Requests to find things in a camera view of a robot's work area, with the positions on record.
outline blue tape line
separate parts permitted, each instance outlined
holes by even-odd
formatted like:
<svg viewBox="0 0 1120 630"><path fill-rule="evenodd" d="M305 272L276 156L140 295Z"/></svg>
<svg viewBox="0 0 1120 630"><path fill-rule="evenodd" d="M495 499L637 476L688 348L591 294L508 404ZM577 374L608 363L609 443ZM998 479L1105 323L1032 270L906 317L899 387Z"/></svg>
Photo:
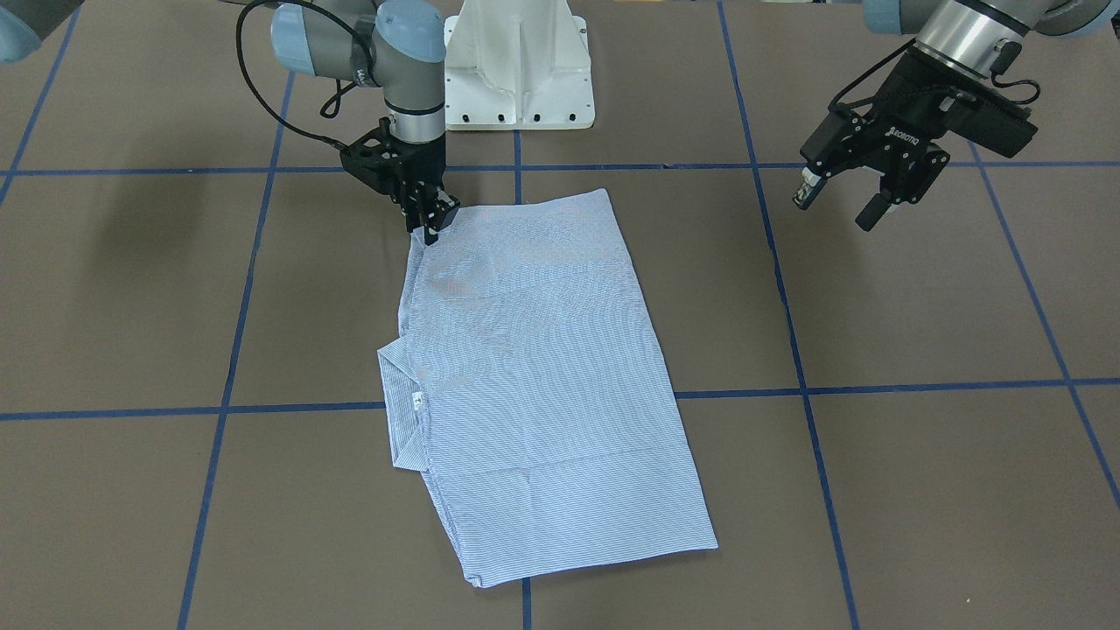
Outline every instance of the blue tape line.
<svg viewBox="0 0 1120 630"><path fill-rule="evenodd" d="M762 213L763 226L766 230L766 244L769 247L771 256L774 259L774 279L777 282L778 297L782 299L782 307L785 309L785 323L790 332L790 350L793 354L793 365L797 372L797 386L800 388L802 407L805 411L805 423L809 427L809 436L813 445L813 457L816 461L816 474L820 478L821 494L824 499L824 510L828 513L829 529L832 532L832 547L837 556L837 566L840 571L840 581L843 585L844 600L848 604L848 619L852 630L860 630L859 614L856 610L856 597L851 590L851 580L848 575L848 560L843 552L843 543L840 539L840 527L837 522L836 509L832 502L832 489L829 485L829 475L824 466L824 455L821 452L821 442L816 432L816 420L813 417L812 400L809 396L809 388L805 382L805 371L801 362L801 351L797 349L797 334L793 325L793 312L790 308L790 299L785 291L785 280L782 277L782 263L778 259L777 244L774 241L774 230L771 225L769 212L766 206L766 193L763 189L762 174L758 170L758 159L755 154L755 145L750 135L750 122L747 119L747 106L743 99L743 87L739 85L739 72L735 63L735 52L731 48L731 36L727 30L727 15L724 11L724 2L717 2L719 11L719 25L724 33L724 46L727 50L727 61L731 71L731 83L735 86L735 98L739 105L739 118L743 122L743 136L747 143L747 155L750 158L750 172L755 179L755 192L758 194L758 207Z"/></svg>
<svg viewBox="0 0 1120 630"><path fill-rule="evenodd" d="M155 407L147 409L77 409L64 411L0 413L0 421L93 420L103 418L150 418L160 416L234 416L244 414L295 414L304 411L362 411L384 409L381 400L355 402L296 402L281 405L230 405L228 407Z"/></svg>
<svg viewBox="0 0 1120 630"><path fill-rule="evenodd" d="M750 168L746 163L698 164L525 164L522 170L732 170Z"/></svg>
<svg viewBox="0 0 1120 630"><path fill-rule="evenodd" d="M533 630L533 578L521 578L521 628Z"/></svg>
<svg viewBox="0 0 1120 630"><path fill-rule="evenodd" d="M381 400L361 402L297 402L288 405L231 405L228 413L233 414L298 414L304 411L363 411L384 409Z"/></svg>
<svg viewBox="0 0 1120 630"><path fill-rule="evenodd" d="M157 409L90 409L74 411L15 411L0 414L0 421L146 418L156 416L216 416L221 407L164 407Z"/></svg>
<svg viewBox="0 0 1120 630"><path fill-rule="evenodd" d="M980 381L949 383L914 383L914 385L872 385L842 387L811 387L813 396L836 396L843 393L904 393L912 391L974 391L984 389L1029 389L1046 387L1065 387L1065 381L1030 380L1030 381Z"/></svg>
<svg viewBox="0 0 1120 630"><path fill-rule="evenodd" d="M203 168L41 168L17 170L17 177L91 177L99 175L240 175L264 174L267 167L203 167Z"/></svg>
<svg viewBox="0 0 1120 630"><path fill-rule="evenodd" d="M977 161L980 160L980 151L977 146L969 141L969 147L972 149L972 155L976 157ZM1011 228L1007 223L1007 217L1004 216L1004 207L999 203L999 196L996 194L996 187L991 184L991 178L988 177L988 169L981 163L980 165L980 177L983 178L983 184L988 188L988 196L991 197L991 205L996 209L996 216L999 217L999 225L1004 229L1004 237L1007 239L1008 247L1011 248L1011 254L1015 257L1015 263L1019 267L1019 274L1023 276L1024 284L1027 285L1027 293L1030 294L1030 302L1035 305L1035 313L1038 314L1038 321L1042 322L1043 331L1046 333L1046 340L1051 344L1051 350L1054 352L1054 359L1057 361L1058 368L1062 370L1062 379L1070 390L1070 398L1073 399L1073 406L1077 409L1077 417L1081 418L1081 424L1085 428L1085 435L1089 436L1089 443L1093 447L1093 453L1096 454L1096 462L1101 466L1101 472L1104 474L1104 480L1109 484L1109 489L1112 491L1112 501L1116 502L1117 508L1120 508L1120 488L1117 488L1117 480L1112 475L1112 469L1109 466L1108 460L1104 457L1104 451L1101 448L1101 443L1096 439L1096 432L1093 430L1092 423L1089 421L1089 415L1085 414L1085 407L1081 404L1081 396L1077 395L1077 388L1074 385L1073 378L1070 376L1070 369L1065 363L1065 359L1062 356L1062 351L1058 349L1057 339L1054 336L1054 331L1051 328L1049 321L1046 318L1046 312L1043 311L1042 300L1038 299L1038 293L1035 291L1035 284L1030 281L1030 275L1027 272L1027 266L1023 262L1023 256L1019 254L1019 248L1015 244L1015 238L1011 235Z"/></svg>
<svg viewBox="0 0 1120 630"><path fill-rule="evenodd" d="M1086 166L1104 166L1114 167L1120 166L1120 161L1109 161L1109 160L1085 160L1085 161L981 161L979 155L976 150L972 155L977 157L978 166L996 167L996 168L1067 168L1067 167L1086 167Z"/></svg>
<svg viewBox="0 0 1120 630"><path fill-rule="evenodd" d="M12 172L19 169L19 163L24 159L24 151L27 150L27 143L31 139L31 131L35 130L35 123L39 121L39 113L43 112L43 104L47 101L47 93L50 92L50 86L55 84L55 77L58 76L58 68L63 65L63 57L66 56L66 49L69 47L71 37L74 35L74 26L77 24L82 9L78 8L71 16L69 25L66 26L66 34L63 36L63 43L58 46L58 54L55 55L55 63L52 64L50 72L47 73L47 81L43 84L43 90L39 91L39 99L35 101L35 109L31 110L30 118L27 119L27 126L24 128L24 137L19 139L16 155L11 158L8 176L4 177L3 184L0 185L0 204L3 204L3 200L8 196L8 189L11 188L11 182L16 177Z"/></svg>
<svg viewBox="0 0 1120 630"><path fill-rule="evenodd" d="M1074 379L1077 387L1116 387L1120 378ZM1032 389L1047 387L1065 387L1060 379L1026 380L1026 381L978 381L951 383L898 383L898 385L864 385L839 387L810 387L810 396L842 396L849 393L905 393L914 391L970 391L998 389ZM768 389L719 389L674 391L678 400L707 400L717 398L773 398L783 396L801 396L800 388ZM146 409L78 409L64 411L7 411L0 413L0 421L20 420L65 420L65 419L99 419L99 418L141 418L156 416L215 416L220 414L295 414L306 411L360 411L384 409L381 400L361 400L353 402L292 402L276 405L230 405L228 407L153 407Z"/></svg>
<svg viewBox="0 0 1120 630"><path fill-rule="evenodd" d="M1077 387L1098 387L1104 385L1120 385L1120 379L1073 379L1073 385Z"/></svg>
<svg viewBox="0 0 1120 630"><path fill-rule="evenodd" d="M708 400L712 398L767 398L774 396L801 396L797 388L782 389L720 389L712 391L674 391L678 400Z"/></svg>
<svg viewBox="0 0 1120 630"><path fill-rule="evenodd" d="M979 166L989 168L1114 168L1120 167L1120 161L960 161L949 163L955 168L977 168ZM803 163L796 161L764 161L757 165L750 163L693 163L693 164L524 164L520 167L510 164L474 164L474 165L451 165L447 167L449 173L515 173L521 172L564 172L564 170L746 170L757 166L767 169L794 169L804 168ZM40 169L16 169L0 170L0 177L90 177L99 175L237 175L237 174L265 174L270 169L264 166L231 166L231 167L198 167L198 168L40 168ZM280 166L276 173L345 173L340 166Z"/></svg>
<svg viewBox="0 0 1120 630"><path fill-rule="evenodd" d="M521 205L521 173L524 170L521 164L521 131L513 130L513 203Z"/></svg>
<svg viewBox="0 0 1120 630"><path fill-rule="evenodd" d="M291 89L296 83L296 74L288 73L288 84L284 86L283 104L280 108L280 117L288 115L288 104L291 102ZM241 354L241 340L245 332L245 319L249 317L249 300L253 291L253 271L256 267L256 253L261 248L261 234L264 231L264 220L269 214L269 201L272 197L272 183L276 180L277 163L280 160L280 146L283 141L283 127L277 124L276 139L272 142L272 159L269 161L269 176L264 182L264 194L261 198L261 211L256 219L256 233L253 237L253 249L249 256L249 269L245 272L245 287L241 297L241 312L237 314L237 327L233 334L233 349L230 351L230 372L225 380L225 390L222 392L222 407L230 406L233 397L233 381L237 373L237 359ZM198 575L198 559L202 556L203 539L206 535L206 520L209 517L211 498L214 495L214 480L217 476L217 462L222 455L222 438L225 435L225 423L228 413L223 413L217 418L214 427L214 444L211 447L209 466L206 469L206 485L203 489L202 507L198 510L198 525L195 528L195 543L190 550L190 565L187 568L187 581L183 587L183 603L179 606L178 630L186 630L187 618L190 614L190 601L195 592L195 578Z"/></svg>

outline striped shirt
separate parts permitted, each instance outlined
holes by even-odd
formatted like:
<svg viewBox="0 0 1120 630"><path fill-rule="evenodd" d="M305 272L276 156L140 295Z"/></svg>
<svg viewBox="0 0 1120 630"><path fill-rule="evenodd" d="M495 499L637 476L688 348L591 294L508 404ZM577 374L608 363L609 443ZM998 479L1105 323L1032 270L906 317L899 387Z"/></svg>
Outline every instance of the striped shirt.
<svg viewBox="0 0 1120 630"><path fill-rule="evenodd" d="M475 586L717 546L606 191L413 238L379 351L393 465Z"/></svg>

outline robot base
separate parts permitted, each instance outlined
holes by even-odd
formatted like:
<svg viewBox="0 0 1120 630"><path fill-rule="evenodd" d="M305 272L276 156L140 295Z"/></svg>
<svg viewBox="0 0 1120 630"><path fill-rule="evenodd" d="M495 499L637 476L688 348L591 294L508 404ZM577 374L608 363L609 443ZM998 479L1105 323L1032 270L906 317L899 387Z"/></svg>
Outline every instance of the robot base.
<svg viewBox="0 0 1120 630"><path fill-rule="evenodd" d="M448 129L595 122L587 22L564 0L467 0L447 18L444 39Z"/></svg>

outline gray floor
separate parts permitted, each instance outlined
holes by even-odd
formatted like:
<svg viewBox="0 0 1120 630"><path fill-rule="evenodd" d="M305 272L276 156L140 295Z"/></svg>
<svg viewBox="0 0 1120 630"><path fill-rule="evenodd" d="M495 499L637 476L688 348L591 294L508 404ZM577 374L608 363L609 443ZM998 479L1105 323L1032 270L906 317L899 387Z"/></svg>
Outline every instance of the gray floor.
<svg viewBox="0 0 1120 630"><path fill-rule="evenodd" d="M1117 628L1112 33L1032 36L1034 143L946 140L921 206L867 235L871 175L788 196L897 38L844 6L571 6L596 126L452 133L447 184L609 191L721 548L467 585L389 461L399 214L278 135L236 7L99 0L0 67L0 628ZM375 93L328 123L329 82L286 90L264 13L264 94L372 126Z"/></svg>

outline robotic arm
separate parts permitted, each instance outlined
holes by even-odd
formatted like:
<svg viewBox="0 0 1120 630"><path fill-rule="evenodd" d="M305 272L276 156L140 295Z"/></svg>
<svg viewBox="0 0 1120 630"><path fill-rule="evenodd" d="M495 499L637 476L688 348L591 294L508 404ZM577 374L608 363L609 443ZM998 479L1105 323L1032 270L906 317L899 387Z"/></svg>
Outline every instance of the robotic arm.
<svg viewBox="0 0 1120 630"><path fill-rule="evenodd" d="M338 149L343 167L401 206L405 229L423 228L427 244L439 238L459 209L444 189L447 139L444 113L444 20L423 0L281 0L272 19L277 59L295 72L349 81L349 89L381 87L389 115L345 145L283 121L252 86L241 55L241 27L249 11L271 3L254 0L237 20L239 62L253 94L281 123Z"/></svg>
<svg viewBox="0 0 1120 630"><path fill-rule="evenodd" d="M1027 119L1039 94L1033 81L1002 83L1032 29L1067 35L1116 13L1116 0L895 0L865 2L868 22L893 4L899 30L917 37L872 66L829 103L829 113L801 147L806 160L794 203L808 210L829 178L856 167L880 174L879 192L856 223L870 231L887 211L917 203L949 163L933 140L953 131L1005 157L1018 154L1038 130ZM900 57L874 96L844 103L856 85ZM1009 100L995 87L1032 85L1035 94ZM857 109L870 105L866 113Z"/></svg>

